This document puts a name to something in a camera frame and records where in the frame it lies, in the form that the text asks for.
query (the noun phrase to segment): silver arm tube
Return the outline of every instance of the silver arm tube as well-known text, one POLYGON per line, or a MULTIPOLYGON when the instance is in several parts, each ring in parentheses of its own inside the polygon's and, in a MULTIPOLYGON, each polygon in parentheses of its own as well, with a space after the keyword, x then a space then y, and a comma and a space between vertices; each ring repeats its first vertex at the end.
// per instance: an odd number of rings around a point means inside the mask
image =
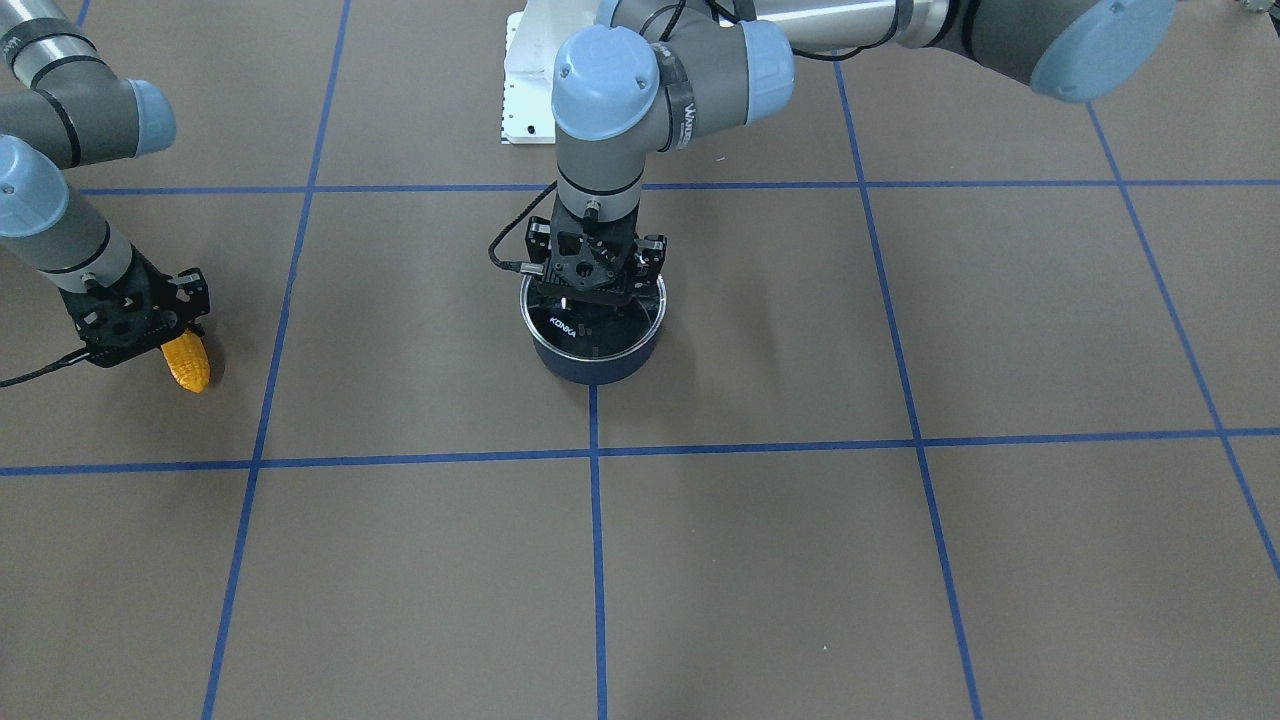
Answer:
POLYGON ((942 32, 948 0, 755 0, 756 18, 782 28, 792 47, 826 53, 896 41, 923 47, 942 32))

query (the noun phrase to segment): white mounting plate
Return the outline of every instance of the white mounting plate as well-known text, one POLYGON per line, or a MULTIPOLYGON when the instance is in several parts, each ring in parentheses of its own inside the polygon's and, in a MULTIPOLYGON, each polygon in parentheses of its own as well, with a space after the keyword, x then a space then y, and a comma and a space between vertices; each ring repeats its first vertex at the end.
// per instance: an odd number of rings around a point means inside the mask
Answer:
POLYGON ((599 0, 529 0, 524 12, 507 18, 503 142, 556 142, 556 119, 552 117, 556 53, 568 36, 595 22, 598 5, 599 0))

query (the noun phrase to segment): black band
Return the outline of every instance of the black band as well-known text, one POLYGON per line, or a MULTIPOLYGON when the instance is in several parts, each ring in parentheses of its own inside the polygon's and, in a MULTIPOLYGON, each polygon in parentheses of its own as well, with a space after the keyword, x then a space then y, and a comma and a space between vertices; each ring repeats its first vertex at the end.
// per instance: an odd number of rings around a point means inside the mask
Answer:
POLYGON ((63 127, 67 129, 67 142, 72 146, 72 164, 68 167, 78 167, 81 161, 79 133, 76 132, 76 123, 73 123, 72 117, 67 114, 67 108, 63 108, 63 104, 59 102, 56 97, 44 90, 33 90, 32 92, 38 92, 41 97, 47 100, 54 108, 54 111, 58 113, 58 117, 61 118, 63 127))
POLYGON ((584 195, 590 195, 593 197, 609 197, 609 196, 613 196, 613 195, 622 195, 623 192, 626 192, 626 191, 631 190, 632 187, 635 187, 636 183, 640 182, 640 178, 644 177, 643 174, 637 176, 636 179, 628 182, 627 184, 625 184, 625 186, 622 186, 622 187, 620 187, 617 190, 591 190, 589 187, 582 187, 582 186, 577 184, 576 182, 573 182, 572 179, 570 179, 570 177, 564 174, 564 170, 561 170, 561 168, 558 165, 556 167, 556 169, 559 170, 561 179, 564 181, 564 182, 567 182, 567 183, 570 183, 571 186, 573 186, 573 190, 576 190, 576 191, 579 191, 579 192, 581 192, 584 195))
POLYGON ((72 24, 70 20, 64 18, 36 18, 13 26, 9 32, 4 33, 4 37, 0 37, 0 55, 4 56, 5 64, 9 65, 9 69, 12 70, 13 64, 18 60, 18 55, 20 55, 28 45, 50 37, 58 37, 60 35, 78 37, 84 42, 88 42, 90 47, 97 50, 93 42, 84 36, 84 32, 72 24))
POLYGON ((69 65, 72 63, 97 63, 99 65, 106 67, 106 63, 92 55, 68 55, 67 58, 59 58, 52 63, 49 63, 44 68, 40 68, 40 72, 31 78, 31 88, 35 90, 36 86, 40 85, 40 81, 45 79, 45 76, 47 76, 49 73, 56 70, 63 65, 69 65))
POLYGON ((667 133, 667 145, 659 150, 684 150, 694 141, 694 129, 698 122, 698 101, 694 97, 694 86, 689 82, 689 73, 685 64, 662 44, 653 46, 658 56, 658 70, 662 88, 667 94, 667 108, 671 118, 671 129, 667 133))
POLYGON ((969 0, 969 6, 964 10, 964 24, 960 26, 960 42, 964 45, 964 54, 979 65, 982 60, 978 60, 973 55, 973 20, 978 17, 978 8, 980 6, 982 0, 969 0))
POLYGON ((733 0, 733 12, 737 13, 739 19, 754 20, 755 0, 733 0))
POLYGON ((76 273, 83 270, 84 268, 88 268, 93 263, 97 263, 97 259, 106 254, 106 246, 109 245, 111 245, 111 223, 106 223, 106 237, 102 238, 102 245, 97 247, 97 251, 93 252, 93 255, 91 255, 88 260, 84 260, 83 263, 79 263, 70 268, 65 268, 63 270, 41 270, 41 272, 50 275, 65 275, 68 273, 76 273))

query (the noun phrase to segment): black cable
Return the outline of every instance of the black cable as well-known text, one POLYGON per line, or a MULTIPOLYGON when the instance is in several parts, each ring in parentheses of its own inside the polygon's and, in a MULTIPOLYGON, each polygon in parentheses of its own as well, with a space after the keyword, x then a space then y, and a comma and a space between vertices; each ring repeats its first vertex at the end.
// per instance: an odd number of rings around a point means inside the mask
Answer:
POLYGON ((717 3, 716 0, 707 0, 707 6, 712 9, 712 13, 716 13, 717 15, 722 15, 724 19, 727 19, 728 22, 731 22, 733 24, 737 24, 737 23, 742 22, 742 18, 735 15, 733 13, 730 13, 728 10, 726 10, 724 8, 722 8, 721 4, 717 3))
POLYGON ((815 53, 805 53, 804 50, 796 50, 795 47, 791 49, 791 54, 795 55, 796 58, 804 58, 805 60, 822 60, 823 63, 841 63, 850 58, 856 58, 863 50, 870 50, 872 47, 879 47, 881 45, 883 44, 854 47, 852 50, 845 53, 844 55, 818 55, 815 53))
POLYGON ((91 352, 88 351, 88 348, 81 348, 81 350, 77 350, 76 352, 68 352, 67 355, 63 355, 58 360, 50 363, 49 365, 45 365, 44 368, 41 368, 38 370, 27 373, 26 375, 19 375, 19 377, 13 378, 13 379, 0 380, 0 388, 13 387, 15 384, 20 384, 20 383, 24 383, 27 380, 33 380, 33 379, 36 379, 36 378, 38 378, 41 375, 47 375, 49 373, 52 373, 54 370, 61 370, 63 368, 70 368, 72 365, 74 365, 77 363, 81 363, 83 360, 88 360, 90 355, 91 355, 91 352))
POLYGON ((543 200, 547 200, 547 196, 550 195, 556 190, 556 184, 559 181, 556 181, 556 182, 550 183, 549 186, 547 186, 545 190, 543 190, 541 192, 539 192, 538 197, 535 197, 534 201, 529 204, 529 208, 525 208, 524 210, 521 210, 521 213, 518 215, 516 215, 516 219, 512 220, 507 227, 502 228, 502 232, 498 233, 498 237, 493 238, 493 242, 489 243, 489 260, 499 270, 511 270, 512 273, 518 273, 520 272, 520 263, 516 263, 515 260, 499 260, 498 259, 498 245, 502 243, 503 238, 506 238, 507 234, 509 234, 511 231, 513 231, 516 228, 516 225, 518 225, 525 218, 529 217, 530 213, 534 211, 534 208, 536 208, 539 202, 541 202, 543 200))
POLYGON ((662 31, 662 35, 658 36, 658 42, 671 40, 671 31, 676 29, 676 23, 680 22, 680 15, 685 12, 685 5, 687 4, 689 0, 680 0, 680 4, 676 5, 676 12, 671 14, 671 20, 667 22, 667 29, 662 31))
POLYGON ((654 10, 653 14, 650 14, 648 18, 645 18, 644 24, 640 26, 640 31, 639 31, 640 35, 648 33, 649 32, 649 26, 652 26, 654 22, 657 22, 657 19, 660 18, 663 13, 666 13, 667 10, 675 10, 676 8, 677 8, 677 4, 673 3, 671 5, 663 5, 662 8, 658 8, 657 10, 654 10))

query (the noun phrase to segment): grid floor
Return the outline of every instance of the grid floor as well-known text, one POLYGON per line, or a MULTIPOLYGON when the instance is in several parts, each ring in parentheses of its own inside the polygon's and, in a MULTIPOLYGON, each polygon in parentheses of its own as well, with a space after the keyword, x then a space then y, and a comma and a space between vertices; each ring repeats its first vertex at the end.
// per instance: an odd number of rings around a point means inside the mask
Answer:
MULTIPOLYGON (((218 370, 0 397, 0 716, 1280 715, 1263 18, 1180 4, 1088 106, 803 63, 650 163, 672 311, 584 388, 484 259, 554 172, 497 142, 520 5, 65 6, 178 111, 72 179, 205 269, 218 370)), ((0 375, 74 343, 0 286, 0 375)))

